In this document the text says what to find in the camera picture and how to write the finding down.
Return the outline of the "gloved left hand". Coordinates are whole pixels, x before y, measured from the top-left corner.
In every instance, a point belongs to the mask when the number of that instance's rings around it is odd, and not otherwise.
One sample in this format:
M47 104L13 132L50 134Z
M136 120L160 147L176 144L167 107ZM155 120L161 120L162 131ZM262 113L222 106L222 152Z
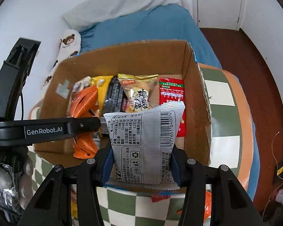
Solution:
M24 160L12 157L0 163L0 209L21 215L29 204L32 192L34 165L29 156Z

